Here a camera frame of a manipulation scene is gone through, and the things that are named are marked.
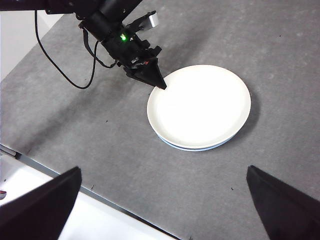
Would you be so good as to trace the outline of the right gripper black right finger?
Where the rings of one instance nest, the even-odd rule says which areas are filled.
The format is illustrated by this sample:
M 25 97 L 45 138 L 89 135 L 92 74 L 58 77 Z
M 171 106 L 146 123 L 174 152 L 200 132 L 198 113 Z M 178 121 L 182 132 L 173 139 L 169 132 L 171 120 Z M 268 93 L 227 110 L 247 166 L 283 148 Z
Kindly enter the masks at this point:
M 271 240 L 318 240 L 320 201 L 250 165 L 246 181 L 254 207 Z

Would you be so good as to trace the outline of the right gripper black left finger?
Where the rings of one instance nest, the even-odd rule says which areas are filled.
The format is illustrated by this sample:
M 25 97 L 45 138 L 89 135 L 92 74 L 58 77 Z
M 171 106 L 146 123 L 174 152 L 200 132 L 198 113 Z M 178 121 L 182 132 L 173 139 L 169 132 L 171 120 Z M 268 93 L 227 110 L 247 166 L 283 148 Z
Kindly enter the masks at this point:
M 82 183 L 74 167 L 0 207 L 2 240 L 57 240 Z

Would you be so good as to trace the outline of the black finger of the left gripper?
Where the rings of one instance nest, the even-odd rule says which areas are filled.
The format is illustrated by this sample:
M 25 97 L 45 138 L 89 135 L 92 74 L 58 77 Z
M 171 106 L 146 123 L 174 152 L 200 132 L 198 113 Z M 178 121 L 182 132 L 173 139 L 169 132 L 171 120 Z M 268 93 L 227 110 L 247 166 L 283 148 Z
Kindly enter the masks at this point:
M 125 74 L 129 78 L 137 80 L 137 81 L 140 81 L 140 82 L 145 83 L 147 85 L 153 86 L 153 83 L 145 75 L 145 73 L 144 73 L 142 68 L 130 69 L 130 68 L 124 67 L 123 70 L 125 71 Z
M 158 87 L 163 90 L 167 88 L 167 85 L 159 69 L 158 58 L 148 60 L 145 64 L 138 67 L 138 69 L 143 69 L 144 74 L 153 83 L 153 87 Z

